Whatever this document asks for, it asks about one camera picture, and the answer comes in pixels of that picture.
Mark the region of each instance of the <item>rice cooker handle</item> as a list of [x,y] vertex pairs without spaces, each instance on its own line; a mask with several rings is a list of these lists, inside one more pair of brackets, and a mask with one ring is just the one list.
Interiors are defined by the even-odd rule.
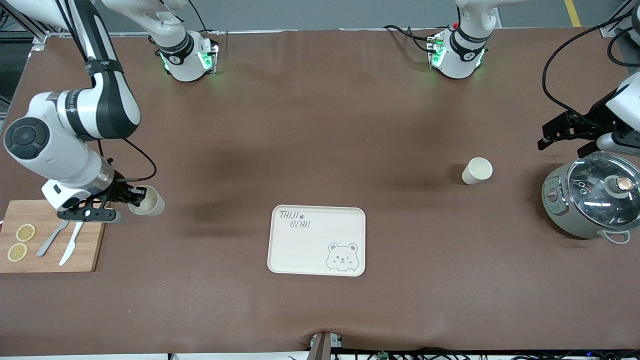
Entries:
[[[609,235],[613,235],[613,234],[621,234],[624,235],[625,239],[623,241],[616,241],[613,240]],[[629,242],[629,239],[631,239],[631,235],[629,234],[629,231],[607,231],[607,230],[600,230],[598,232],[598,235],[602,236],[603,238],[609,240],[609,242],[614,243],[616,245],[623,245]]]

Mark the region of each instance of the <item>lemon slice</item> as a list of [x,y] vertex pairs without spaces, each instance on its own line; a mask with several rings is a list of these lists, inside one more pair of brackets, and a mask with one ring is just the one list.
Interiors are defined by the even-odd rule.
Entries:
[[9,248],[9,252],[7,253],[6,257],[9,259],[9,261],[14,263],[16,261],[24,259],[24,257],[27,256],[27,250],[29,250],[29,248],[26,244],[13,244],[13,246]]
[[36,227],[31,224],[24,224],[15,232],[15,238],[22,242],[29,241],[34,236],[36,236]]

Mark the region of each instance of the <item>green led light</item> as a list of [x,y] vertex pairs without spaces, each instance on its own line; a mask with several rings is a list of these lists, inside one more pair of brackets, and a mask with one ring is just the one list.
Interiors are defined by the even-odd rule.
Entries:
[[478,61],[476,63],[476,67],[480,66],[482,62],[482,55],[484,55],[484,49],[480,52],[480,55],[478,55]]
[[167,72],[169,72],[169,65],[166,64],[166,59],[164,58],[164,55],[160,54],[160,59],[162,59],[162,63],[164,64],[164,69],[167,70]]
[[444,58],[446,48],[444,46],[440,47],[439,50],[433,55],[433,66],[440,66],[442,63],[442,59]]
[[211,56],[207,55],[206,53],[203,54],[201,52],[198,52],[198,55],[200,55],[200,61],[202,62],[202,66],[207,70],[210,69],[212,66]]

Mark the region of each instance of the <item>gray floor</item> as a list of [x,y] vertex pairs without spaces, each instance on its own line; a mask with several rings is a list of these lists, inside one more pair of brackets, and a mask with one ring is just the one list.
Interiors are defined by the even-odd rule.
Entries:
[[[220,31],[266,29],[319,30],[339,28],[432,28],[457,19],[453,0],[192,0],[207,28]],[[622,0],[573,0],[580,22],[592,26],[607,19]],[[96,2],[111,32],[138,32],[133,21]],[[202,29],[190,6],[177,11],[188,29]],[[500,8],[502,25],[517,27],[571,26],[563,0],[530,0]],[[26,62],[29,45],[0,44],[0,95],[9,99]],[[637,46],[623,49],[626,61],[636,61]]]

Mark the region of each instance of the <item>bear illustration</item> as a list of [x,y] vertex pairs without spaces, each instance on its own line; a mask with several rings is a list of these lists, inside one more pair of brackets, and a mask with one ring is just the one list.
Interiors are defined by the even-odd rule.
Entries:
[[333,272],[354,272],[360,266],[356,251],[358,246],[350,243],[347,246],[338,246],[336,243],[329,244],[329,256],[326,258],[326,266]]

